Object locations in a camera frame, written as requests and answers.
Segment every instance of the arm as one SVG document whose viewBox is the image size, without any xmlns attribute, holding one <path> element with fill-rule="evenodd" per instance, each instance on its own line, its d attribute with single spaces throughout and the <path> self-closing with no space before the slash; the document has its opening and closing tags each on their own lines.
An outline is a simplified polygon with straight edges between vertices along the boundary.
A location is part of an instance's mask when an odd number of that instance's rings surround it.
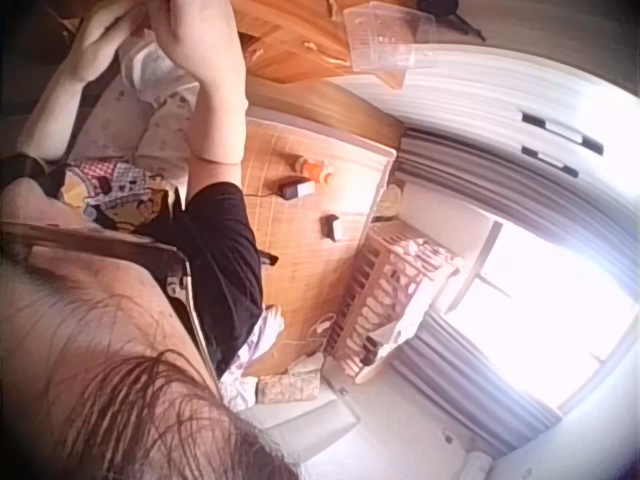
<svg viewBox="0 0 640 480">
<path fill-rule="evenodd" d="M 241 184 L 246 68 L 228 0 L 150 0 L 158 44 L 200 92 L 189 125 L 187 199 L 219 182 Z"/>
<path fill-rule="evenodd" d="M 38 159 L 45 169 L 67 149 L 82 89 L 106 70 L 116 49 L 143 19 L 144 10 L 134 6 L 134 0 L 98 4 L 24 127 L 18 151 Z"/>
<path fill-rule="evenodd" d="M 59 160 L 71 137 L 83 86 L 71 78 L 63 65 L 22 130 L 18 151 L 40 160 L 45 169 L 46 162 Z"/>
</svg>

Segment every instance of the gray curtain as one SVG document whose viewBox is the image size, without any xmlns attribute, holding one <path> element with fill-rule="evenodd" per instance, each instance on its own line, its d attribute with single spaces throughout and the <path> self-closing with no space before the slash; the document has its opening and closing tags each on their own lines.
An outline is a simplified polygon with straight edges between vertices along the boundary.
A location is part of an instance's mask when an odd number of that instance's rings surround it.
<svg viewBox="0 0 640 480">
<path fill-rule="evenodd" d="M 507 454 L 558 423 L 556 410 L 512 387 L 438 312 L 428 311 L 393 367 L 473 434 Z"/>
<path fill-rule="evenodd" d="M 592 259 L 637 298 L 637 208 L 535 160 L 435 132 L 407 130 L 394 168 Z"/>
</svg>

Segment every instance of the plastic container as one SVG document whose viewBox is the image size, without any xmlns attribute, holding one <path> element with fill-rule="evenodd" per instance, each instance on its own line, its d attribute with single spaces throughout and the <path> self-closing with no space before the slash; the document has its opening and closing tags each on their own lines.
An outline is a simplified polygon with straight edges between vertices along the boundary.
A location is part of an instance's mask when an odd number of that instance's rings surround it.
<svg viewBox="0 0 640 480">
<path fill-rule="evenodd" d="M 382 2 L 369 2 L 343 12 L 351 66 L 360 72 L 408 70 L 433 66 L 432 15 Z"/>
<path fill-rule="evenodd" d="M 296 172 L 324 185 L 331 185 L 333 182 L 333 171 L 330 168 L 322 162 L 313 162 L 304 157 L 296 161 Z"/>
</svg>

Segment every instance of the orange bottle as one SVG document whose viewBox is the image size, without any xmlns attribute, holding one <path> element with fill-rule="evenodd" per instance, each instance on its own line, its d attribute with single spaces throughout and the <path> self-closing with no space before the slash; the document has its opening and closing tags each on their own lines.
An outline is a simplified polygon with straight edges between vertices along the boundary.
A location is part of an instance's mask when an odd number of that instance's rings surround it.
<svg viewBox="0 0 640 480">
<path fill-rule="evenodd" d="M 322 162 L 313 162 L 300 157 L 296 161 L 296 172 L 317 183 L 324 185 L 333 183 L 333 172 Z"/>
</svg>

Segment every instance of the bright window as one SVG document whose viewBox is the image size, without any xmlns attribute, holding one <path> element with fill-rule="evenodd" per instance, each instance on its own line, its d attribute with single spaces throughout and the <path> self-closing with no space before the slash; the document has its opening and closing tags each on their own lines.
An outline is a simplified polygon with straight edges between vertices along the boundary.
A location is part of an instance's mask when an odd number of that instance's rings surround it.
<svg viewBox="0 0 640 480">
<path fill-rule="evenodd" d="M 637 311 L 595 264 L 505 224 L 447 317 L 512 384 L 558 407 L 606 360 Z"/>
</svg>

